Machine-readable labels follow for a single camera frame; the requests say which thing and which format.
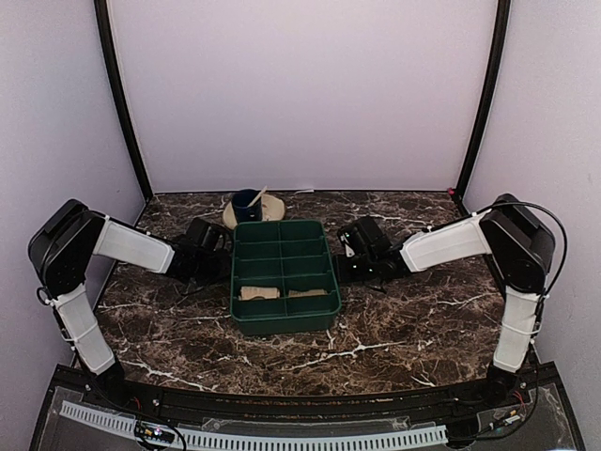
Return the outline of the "striped cream red sock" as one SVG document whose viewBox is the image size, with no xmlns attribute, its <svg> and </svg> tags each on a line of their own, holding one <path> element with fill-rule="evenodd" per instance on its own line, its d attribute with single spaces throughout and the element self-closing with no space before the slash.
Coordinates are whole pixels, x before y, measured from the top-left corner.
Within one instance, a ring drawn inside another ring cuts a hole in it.
<svg viewBox="0 0 601 451">
<path fill-rule="evenodd" d="M 275 300 L 279 297 L 280 289 L 277 287 L 243 286 L 239 293 L 239 299 L 243 302 Z"/>
</svg>

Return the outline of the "green plastic divided tray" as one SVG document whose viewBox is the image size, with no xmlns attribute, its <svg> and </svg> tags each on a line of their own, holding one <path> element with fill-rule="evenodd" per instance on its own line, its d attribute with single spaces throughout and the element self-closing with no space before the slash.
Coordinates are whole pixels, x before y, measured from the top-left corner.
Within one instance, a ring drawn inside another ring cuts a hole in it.
<svg viewBox="0 0 601 451">
<path fill-rule="evenodd" d="M 243 286 L 277 287 L 275 300 L 243 302 Z M 326 289 L 319 297 L 288 298 L 290 289 Z M 234 231 L 230 315 L 245 335 L 295 334 L 329 329 L 342 307 L 330 247 L 317 220 L 238 225 Z"/>
</svg>

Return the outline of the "tan brown sock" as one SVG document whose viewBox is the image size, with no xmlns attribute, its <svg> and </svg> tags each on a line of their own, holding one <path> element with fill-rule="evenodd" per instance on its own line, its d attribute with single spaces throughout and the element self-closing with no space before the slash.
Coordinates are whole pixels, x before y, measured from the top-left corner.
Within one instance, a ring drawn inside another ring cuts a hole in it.
<svg viewBox="0 0 601 451">
<path fill-rule="evenodd" d="M 306 298 L 306 297 L 319 297 L 326 296 L 329 292 L 323 288 L 312 288 L 308 290 L 293 290 L 288 291 L 288 298 Z"/>
</svg>

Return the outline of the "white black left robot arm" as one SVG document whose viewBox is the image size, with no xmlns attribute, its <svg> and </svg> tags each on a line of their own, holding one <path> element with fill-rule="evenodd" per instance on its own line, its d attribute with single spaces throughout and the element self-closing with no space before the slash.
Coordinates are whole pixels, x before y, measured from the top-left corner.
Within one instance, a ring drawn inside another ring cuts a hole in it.
<svg viewBox="0 0 601 451">
<path fill-rule="evenodd" d="M 132 389 L 117 375 L 120 367 L 107 344 L 87 296 L 86 279 L 95 257 L 130 264 L 200 288 L 229 276 L 233 234 L 200 217 L 185 233 L 159 238 L 67 200 L 30 240 L 27 253 L 49 305 L 85 369 L 101 376 L 95 392 L 113 410 L 132 402 Z"/>
</svg>

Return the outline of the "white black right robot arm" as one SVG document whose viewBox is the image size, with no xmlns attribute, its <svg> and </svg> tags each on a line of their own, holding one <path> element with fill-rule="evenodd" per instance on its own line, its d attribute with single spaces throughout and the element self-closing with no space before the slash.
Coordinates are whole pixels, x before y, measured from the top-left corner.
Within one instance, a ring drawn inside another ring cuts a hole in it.
<svg viewBox="0 0 601 451">
<path fill-rule="evenodd" d="M 479 388 L 479 398 L 498 408 L 516 390 L 516 373 L 538 333 L 543 304 L 555 280 L 556 240 L 537 217 L 541 207 L 502 194 L 482 210 L 445 225 L 429 226 L 394 244 L 370 215 L 340 228 L 342 253 L 333 256 L 341 284 L 404 278 L 456 260 L 489 256 L 503 284 L 504 312 L 492 365 L 499 370 Z"/>
</svg>

